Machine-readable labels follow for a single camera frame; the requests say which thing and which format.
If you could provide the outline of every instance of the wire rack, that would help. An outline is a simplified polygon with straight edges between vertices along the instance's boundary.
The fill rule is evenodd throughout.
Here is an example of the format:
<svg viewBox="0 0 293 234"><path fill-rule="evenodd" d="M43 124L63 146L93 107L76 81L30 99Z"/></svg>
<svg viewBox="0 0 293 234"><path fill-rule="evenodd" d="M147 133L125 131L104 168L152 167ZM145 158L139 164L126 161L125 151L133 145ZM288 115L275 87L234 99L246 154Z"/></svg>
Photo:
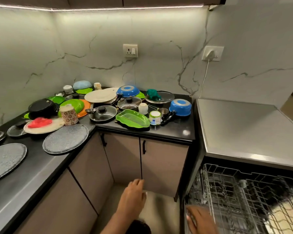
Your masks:
<svg viewBox="0 0 293 234"><path fill-rule="evenodd" d="M204 164L189 198L223 234L293 234L292 178Z"/></svg>

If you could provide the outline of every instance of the green scrubber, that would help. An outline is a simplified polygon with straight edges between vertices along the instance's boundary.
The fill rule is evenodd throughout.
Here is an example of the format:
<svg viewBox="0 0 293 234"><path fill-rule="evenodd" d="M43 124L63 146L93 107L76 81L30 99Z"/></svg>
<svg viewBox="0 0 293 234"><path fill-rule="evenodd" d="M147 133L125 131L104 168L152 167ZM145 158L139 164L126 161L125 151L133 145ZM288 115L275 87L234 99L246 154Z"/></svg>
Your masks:
<svg viewBox="0 0 293 234"><path fill-rule="evenodd" d="M149 95L149 99L152 101L160 101L162 99L154 89L147 90L146 93Z"/></svg>

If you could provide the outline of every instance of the white cable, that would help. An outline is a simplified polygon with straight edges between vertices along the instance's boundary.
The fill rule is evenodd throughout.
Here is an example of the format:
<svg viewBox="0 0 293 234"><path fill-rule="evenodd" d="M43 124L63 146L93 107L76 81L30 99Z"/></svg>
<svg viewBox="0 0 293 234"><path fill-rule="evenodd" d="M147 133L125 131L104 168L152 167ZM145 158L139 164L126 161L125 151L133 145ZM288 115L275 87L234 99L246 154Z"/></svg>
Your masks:
<svg viewBox="0 0 293 234"><path fill-rule="evenodd" d="M199 95L199 98L201 98L201 94L202 94L202 91L203 91L203 85L204 85L204 82L205 82L205 79L206 79L206 75L207 75L207 69L208 69L208 64L210 61L212 61L213 59L215 58L215 51L212 50L208 53L206 59L207 59L207 66L206 66L206 70L205 70L205 76L204 76L204 79L203 79L203 83L202 83L202 86L201 86L201 92L200 92L200 95Z"/></svg>

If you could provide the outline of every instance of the open dishwasher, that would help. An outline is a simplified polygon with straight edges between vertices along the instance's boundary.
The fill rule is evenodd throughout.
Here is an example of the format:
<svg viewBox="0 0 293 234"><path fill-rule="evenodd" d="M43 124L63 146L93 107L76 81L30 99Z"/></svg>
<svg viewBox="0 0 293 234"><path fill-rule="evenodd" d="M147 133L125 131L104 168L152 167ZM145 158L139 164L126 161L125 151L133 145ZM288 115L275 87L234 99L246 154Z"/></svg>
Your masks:
<svg viewBox="0 0 293 234"><path fill-rule="evenodd" d="M198 99L201 139L182 199L220 234L293 234L293 122L271 105Z"/></svg>

